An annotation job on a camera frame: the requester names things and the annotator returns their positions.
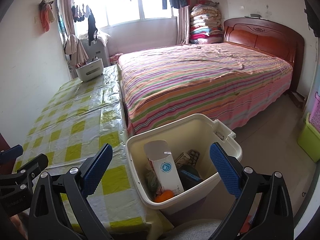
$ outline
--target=silver screw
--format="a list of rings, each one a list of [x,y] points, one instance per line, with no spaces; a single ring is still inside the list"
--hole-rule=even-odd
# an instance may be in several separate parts
[[[250,167],[245,167],[244,168],[244,171],[246,172],[246,173],[253,173],[253,169],[252,168],[250,168]]]
[[[78,168],[72,168],[71,170],[70,170],[70,173],[71,174],[75,174],[75,173],[77,173],[78,172]]]
[[[40,175],[41,178],[45,178],[46,176],[48,176],[48,173],[47,173],[47,172],[43,172],[43,173],[41,173],[41,175]]]
[[[275,176],[276,176],[277,178],[281,178],[281,177],[282,177],[282,174],[281,174],[279,171],[276,171],[276,172],[275,172]]]

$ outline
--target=blue circular logo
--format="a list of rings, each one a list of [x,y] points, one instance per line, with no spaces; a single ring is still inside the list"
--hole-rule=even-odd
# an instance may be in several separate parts
[[[162,163],[160,169],[162,170],[162,172],[169,172],[172,169],[172,165],[169,162]]]

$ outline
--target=green bin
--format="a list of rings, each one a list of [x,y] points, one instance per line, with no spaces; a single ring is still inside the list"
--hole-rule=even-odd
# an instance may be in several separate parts
[[[320,160],[320,133],[309,122],[310,113],[307,114],[306,124],[298,137],[298,144],[316,163]]]

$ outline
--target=bed sheet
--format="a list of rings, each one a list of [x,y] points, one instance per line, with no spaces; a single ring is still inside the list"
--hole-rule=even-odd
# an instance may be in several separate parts
[[[124,149],[128,134],[122,102],[116,66],[91,81],[64,84],[31,128],[14,171],[43,153],[49,159],[46,171],[64,174],[109,143],[113,159],[88,202],[110,233],[148,230],[148,239],[157,239],[172,225],[159,211],[146,208],[135,188]],[[67,196],[61,196],[71,224],[80,231]]]
[[[133,52],[119,65],[131,135],[195,113],[231,129],[243,126],[286,91],[292,77],[288,62],[228,43]]]

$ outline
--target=purple basket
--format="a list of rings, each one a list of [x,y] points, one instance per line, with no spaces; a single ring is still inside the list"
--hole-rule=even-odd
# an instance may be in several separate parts
[[[313,105],[309,122],[320,132],[320,96],[316,92],[316,101]]]

